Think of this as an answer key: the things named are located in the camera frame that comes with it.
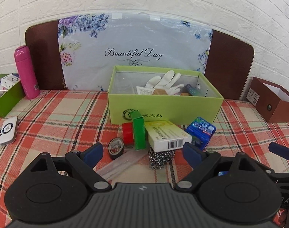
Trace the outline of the black tape roll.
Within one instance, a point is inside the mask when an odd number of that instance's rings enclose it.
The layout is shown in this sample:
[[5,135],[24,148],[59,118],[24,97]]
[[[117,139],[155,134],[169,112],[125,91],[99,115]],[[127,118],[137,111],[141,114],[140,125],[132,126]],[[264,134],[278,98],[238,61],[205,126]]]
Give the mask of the black tape roll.
[[116,137],[108,144],[108,154],[112,160],[117,159],[124,153],[124,142],[121,138]]

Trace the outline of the clear plastic tube case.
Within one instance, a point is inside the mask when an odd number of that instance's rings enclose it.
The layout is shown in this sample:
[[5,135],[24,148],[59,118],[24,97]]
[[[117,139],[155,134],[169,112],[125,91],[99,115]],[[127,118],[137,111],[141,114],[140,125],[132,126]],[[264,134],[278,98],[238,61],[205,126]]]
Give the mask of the clear plastic tube case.
[[97,170],[96,173],[99,174],[106,181],[110,181],[123,171],[137,163],[144,156],[148,154],[148,149],[144,150],[129,150],[125,152],[117,159],[113,160],[109,164],[105,165],[101,169]]

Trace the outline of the floral Beautiful Day pillow bag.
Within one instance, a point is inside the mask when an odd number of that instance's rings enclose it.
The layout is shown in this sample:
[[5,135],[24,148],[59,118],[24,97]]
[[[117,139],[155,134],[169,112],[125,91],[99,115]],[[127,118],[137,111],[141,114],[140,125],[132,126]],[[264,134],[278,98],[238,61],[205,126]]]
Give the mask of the floral Beautiful Day pillow bag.
[[102,13],[60,19],[57,37],[66,87],[106,91],[116,65],[204,73],[213,30],[168,17]]

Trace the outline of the blue mint gum box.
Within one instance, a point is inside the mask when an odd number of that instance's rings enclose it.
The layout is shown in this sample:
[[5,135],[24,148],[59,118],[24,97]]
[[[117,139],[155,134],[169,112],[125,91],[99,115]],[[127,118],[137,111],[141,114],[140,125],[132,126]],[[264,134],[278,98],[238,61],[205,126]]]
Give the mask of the blue mint gum box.
[[216,132],[216,127],[203,118],[197,117],[185,131],[191,135],[191,143],[203,151]]

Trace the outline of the brown cardboard shoe box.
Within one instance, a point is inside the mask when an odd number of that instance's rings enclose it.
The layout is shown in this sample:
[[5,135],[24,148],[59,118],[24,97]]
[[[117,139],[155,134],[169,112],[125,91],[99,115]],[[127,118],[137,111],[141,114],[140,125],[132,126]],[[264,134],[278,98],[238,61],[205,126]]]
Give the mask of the brown cardboard shoe box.
[[289,123],[289,92],[282,86],[254,77],[246,99],[267,123]]

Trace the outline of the small green box with items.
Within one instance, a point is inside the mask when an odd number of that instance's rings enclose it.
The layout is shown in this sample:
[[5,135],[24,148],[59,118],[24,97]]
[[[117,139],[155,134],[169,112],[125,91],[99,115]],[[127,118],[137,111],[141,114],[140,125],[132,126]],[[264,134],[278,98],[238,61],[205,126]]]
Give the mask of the small green box with items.
[[0,75],[0,117],[5,117],[24,96],[18,74]]

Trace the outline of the yellow white medicine box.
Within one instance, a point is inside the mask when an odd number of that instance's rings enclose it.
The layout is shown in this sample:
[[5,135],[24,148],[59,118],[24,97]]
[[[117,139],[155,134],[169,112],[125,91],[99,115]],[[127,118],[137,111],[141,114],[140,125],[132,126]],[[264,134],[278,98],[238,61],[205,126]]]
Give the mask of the yellow white medicine box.
[[154,152],[182,149],[186,142],[191,143],[191,135],[168,120],[148,121],[144,125]]

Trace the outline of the steel wool scrubber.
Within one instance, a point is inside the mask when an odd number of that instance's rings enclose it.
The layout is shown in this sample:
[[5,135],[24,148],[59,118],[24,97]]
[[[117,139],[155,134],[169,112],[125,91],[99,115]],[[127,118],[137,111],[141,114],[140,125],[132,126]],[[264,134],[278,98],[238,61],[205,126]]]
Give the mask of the steel wool scrubber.
[[175,150],[154,152],[150,147],[148,152],[149,166],[151,169],[161,169],[167,163],[171,162],[175,155]]

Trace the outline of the white rubber glove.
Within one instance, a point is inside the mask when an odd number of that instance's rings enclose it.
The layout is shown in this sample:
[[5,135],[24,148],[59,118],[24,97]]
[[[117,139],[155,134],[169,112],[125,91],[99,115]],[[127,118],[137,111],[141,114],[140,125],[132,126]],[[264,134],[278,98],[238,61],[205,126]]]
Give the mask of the white rubber glove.
[[181,89],[185,86],[184,84],[175,85],[180,77],[180,73],[175,73],[174,70],[169,70],[163,77],[155,76],[151,78],[146,83],[145,88],[162,89],[170,96],[178,95]]

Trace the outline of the green narrow carton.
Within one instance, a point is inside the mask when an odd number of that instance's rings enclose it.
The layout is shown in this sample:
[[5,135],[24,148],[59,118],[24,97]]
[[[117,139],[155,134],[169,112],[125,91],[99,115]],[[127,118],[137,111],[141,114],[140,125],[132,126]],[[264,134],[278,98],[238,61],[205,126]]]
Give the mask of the green narrow carton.
[[144,118],[139,111],[131,112],[130,117],[133,125],[135,150],[143,150],[146,148]]

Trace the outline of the white wireless charger device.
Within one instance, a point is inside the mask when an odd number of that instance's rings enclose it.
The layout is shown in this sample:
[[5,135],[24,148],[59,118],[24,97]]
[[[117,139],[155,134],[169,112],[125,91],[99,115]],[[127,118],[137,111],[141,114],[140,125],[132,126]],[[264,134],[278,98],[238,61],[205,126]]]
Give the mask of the white wireless charger device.
[[13,116],[4,121],[0,132],[0,145],[6,146],[12,144],[16,140],[18,127],[18,118]]

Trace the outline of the red tape roll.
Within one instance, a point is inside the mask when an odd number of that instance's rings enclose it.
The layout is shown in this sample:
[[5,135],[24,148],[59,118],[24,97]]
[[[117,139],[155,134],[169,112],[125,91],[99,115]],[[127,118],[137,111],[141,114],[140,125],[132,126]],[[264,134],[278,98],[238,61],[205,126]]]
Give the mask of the red tape roll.
[[122,136],[123,136],[123,142],[125,145],[129,146],[129,145],[134,144],[134,134],[133,134],[132,123],[122,124]]

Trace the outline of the pink thermos bottle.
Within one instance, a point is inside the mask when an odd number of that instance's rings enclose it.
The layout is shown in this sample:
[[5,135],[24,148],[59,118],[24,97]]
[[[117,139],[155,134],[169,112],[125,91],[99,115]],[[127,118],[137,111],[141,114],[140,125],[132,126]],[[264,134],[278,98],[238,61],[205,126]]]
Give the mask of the pink thermos bottle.
[[31,53],[26,45],[19,46],[14,53],[15,63],[21,84],[27,99],[34,99],[40,94]]

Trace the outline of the brown small box in box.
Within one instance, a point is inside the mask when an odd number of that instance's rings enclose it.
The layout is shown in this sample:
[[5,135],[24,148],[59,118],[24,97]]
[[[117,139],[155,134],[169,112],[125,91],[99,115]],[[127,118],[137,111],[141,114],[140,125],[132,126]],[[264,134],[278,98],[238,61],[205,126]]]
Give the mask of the brown small box in box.
[[165,89],[154,89],[153,95],[168,95]]

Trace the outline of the lime green cardboard box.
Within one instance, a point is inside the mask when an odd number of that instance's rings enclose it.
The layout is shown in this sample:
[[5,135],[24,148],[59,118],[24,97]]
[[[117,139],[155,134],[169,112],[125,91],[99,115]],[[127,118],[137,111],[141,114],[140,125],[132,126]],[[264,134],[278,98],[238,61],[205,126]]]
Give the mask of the lime green cardboard box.
[[169,120],[186,125],[200,116],[213,123],[224,98],[201,72],[174,70],[181,74],[175,84],[190,84],[198,92],[197,96],[137,94],[138,86],[145,86],[151,78],[163,77],[168,71],[161,67],[115,66],[107,93],[111,123],[128,123],[133,111],[138,111],[145,121]]

